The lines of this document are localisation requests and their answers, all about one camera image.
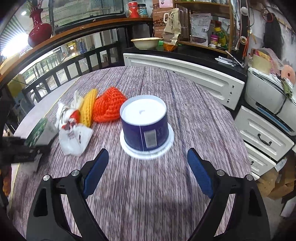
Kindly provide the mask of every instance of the yellow crocheted banana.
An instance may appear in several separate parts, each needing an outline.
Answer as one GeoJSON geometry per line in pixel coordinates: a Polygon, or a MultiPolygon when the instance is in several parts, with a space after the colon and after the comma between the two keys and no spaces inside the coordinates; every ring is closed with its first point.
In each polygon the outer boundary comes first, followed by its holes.
{"type": "Polygon", "coordinates": [[[80,108],[80,123],[87,127],[91,126],[92,112],[97,94],[97,89],[90,90],[84,97],[83,104],[80,108]]]}

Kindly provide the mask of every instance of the barcode label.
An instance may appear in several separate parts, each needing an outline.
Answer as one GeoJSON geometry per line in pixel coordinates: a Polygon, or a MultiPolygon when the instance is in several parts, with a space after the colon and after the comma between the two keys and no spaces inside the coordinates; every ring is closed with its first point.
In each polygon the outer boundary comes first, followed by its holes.
{"type": "Polygon", "coordinates": [[[144,132],[145,142],[147,148],[153,148],[157,146],[157,140],[156,140],[156,131],[145,131],[144,132]]]}

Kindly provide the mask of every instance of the black handle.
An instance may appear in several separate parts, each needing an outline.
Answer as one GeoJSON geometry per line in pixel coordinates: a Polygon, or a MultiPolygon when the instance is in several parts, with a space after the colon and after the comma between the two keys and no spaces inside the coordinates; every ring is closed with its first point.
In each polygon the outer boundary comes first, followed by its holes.
{"type": "Polygon", "coordinates": [[[271,141],[270,141],[269,143],[267,143],[266,141],[262,140],[262,139],[260,138],[260,136],[261,136],[261,134],[258,134],[259,139],[260,139],[265,145],[270,146],[270,145],[272,144],[271,141]]]}

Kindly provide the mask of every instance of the silver bolt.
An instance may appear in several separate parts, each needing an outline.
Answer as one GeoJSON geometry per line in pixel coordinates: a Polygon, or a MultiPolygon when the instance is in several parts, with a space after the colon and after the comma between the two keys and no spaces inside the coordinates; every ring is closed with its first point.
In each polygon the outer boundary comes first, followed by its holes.
{"type": "Polygon", "coordinates": [[[43,177],[43,180],[44,180],[44,181],[47,181],[47,180],[49,180],[49,178],[50,178],[49,175],[45,175],[45,176],[43,177]]]}
{"type": "Polygon", "coordinates": [[[219,176],[224,176],[225,172],[223,170],[217,170],[219,176]]]}
{"type": "Polygon", "coordinates": [[[79,171],[78,170],[74,170],[71,172],[71,175],[76,177],[77,175],[79,174],[79,171]]]}
{"type": "Polygon", "coordinates": [[[249,181],[252,181],[252,180],[253,180],[253,176],[250,175],[250,174],[248,174],[248,175],[247,175],[247,179],[248,179],[249,181]]]}

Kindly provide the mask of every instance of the bright light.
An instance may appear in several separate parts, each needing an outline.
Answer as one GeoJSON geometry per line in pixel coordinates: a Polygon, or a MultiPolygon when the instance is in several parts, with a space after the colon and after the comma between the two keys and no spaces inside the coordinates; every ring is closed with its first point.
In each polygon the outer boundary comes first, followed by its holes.
{"type": "Polygon", "coordinates": [[[5,46],[2,51],[2,55],[5,57],[10,57],[16,53],[21,52],[25,47],[28,46],[28,37],[26,33],[19,34],[15,36],[10,42],[5,46]]]}

